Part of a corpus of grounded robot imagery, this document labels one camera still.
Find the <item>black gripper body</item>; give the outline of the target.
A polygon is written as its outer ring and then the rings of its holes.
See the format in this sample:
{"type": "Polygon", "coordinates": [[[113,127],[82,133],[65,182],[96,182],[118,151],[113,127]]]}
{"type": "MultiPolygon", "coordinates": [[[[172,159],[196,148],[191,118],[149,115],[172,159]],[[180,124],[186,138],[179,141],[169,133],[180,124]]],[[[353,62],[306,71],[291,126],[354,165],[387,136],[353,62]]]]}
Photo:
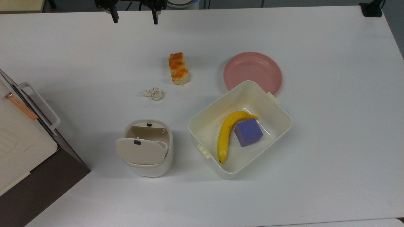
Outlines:
{"type": "Polygon", "coordinates": [[[95,0],[95,6],[105,10],[112,10],[119,1],[139,2],[140,4],[147,6],[150,10],[162,10],[167,7],[167,0],[95,0]]]}

